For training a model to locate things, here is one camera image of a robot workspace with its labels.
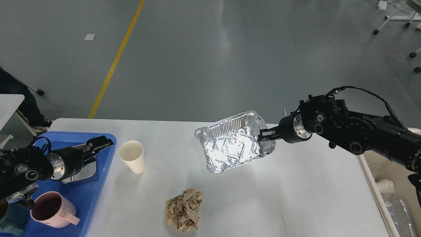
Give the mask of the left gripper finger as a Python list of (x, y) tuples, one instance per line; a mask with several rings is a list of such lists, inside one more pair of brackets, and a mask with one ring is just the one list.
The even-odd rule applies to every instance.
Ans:
[(111, 139), (90, 139), (84, 147), (84, 165), (96, 162), (96, 155), (107, 147), (114, 145)]
[(83, 148), (85, 153), (99, 153), (101, 150), (112, 146), (112, 140), (106, 136), (98, 136), (87, 140), (86, 146)]

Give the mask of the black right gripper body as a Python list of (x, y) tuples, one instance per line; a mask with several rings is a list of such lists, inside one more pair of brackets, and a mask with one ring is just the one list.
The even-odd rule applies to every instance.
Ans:
[(304, 128), (301, 114), (291, 114), (282, 118), (278, 124), (277, 133), (289, 144), (308, 141), (312, 137), (312, 133)]

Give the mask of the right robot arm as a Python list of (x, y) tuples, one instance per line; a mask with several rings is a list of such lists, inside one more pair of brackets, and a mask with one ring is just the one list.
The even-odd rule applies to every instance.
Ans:
[(343, 99), (335, 99), (335, 95), (345, 89), (347, 86), (333, 88), (319, 96), (309, 95), (299, 102), (295, 111), (282, 118), (278, 126), (260, 130), (258, 140), (282, 139), (295, 144), (308, 141), (316, 134), (328, 140), (332, 149), (338, 146), (354, 155), (372, 150), (412, 172), (408, 179), (420, 199), (420, 135), (405, 127), (390, 104), (371, 91), (365, 90), (384, 103), (387, 116), (348, 110)]

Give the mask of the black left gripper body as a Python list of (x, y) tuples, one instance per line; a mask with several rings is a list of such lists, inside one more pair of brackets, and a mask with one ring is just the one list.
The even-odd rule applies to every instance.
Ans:
[(50, 177), (54, 181), (62, 181), (78, 174), (86, 165), (84, 162), (85, 151), (82, 147), (62, 147), (51, 150), (46, 155), (53, 167), (53, 174)]

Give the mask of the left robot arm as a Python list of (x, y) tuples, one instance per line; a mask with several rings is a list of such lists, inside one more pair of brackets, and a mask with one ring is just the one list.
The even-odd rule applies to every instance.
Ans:
[(32, 194), (37, 181), (62, 181), (78, 174), (96, 161), (96, 155), (114, 142), (105, 136), (89, 139), (77, 146), (51, 149), (47, 137), (36, 137), (28, 146), (1, 150), (0, 198), (8, 203), (33, 210)]

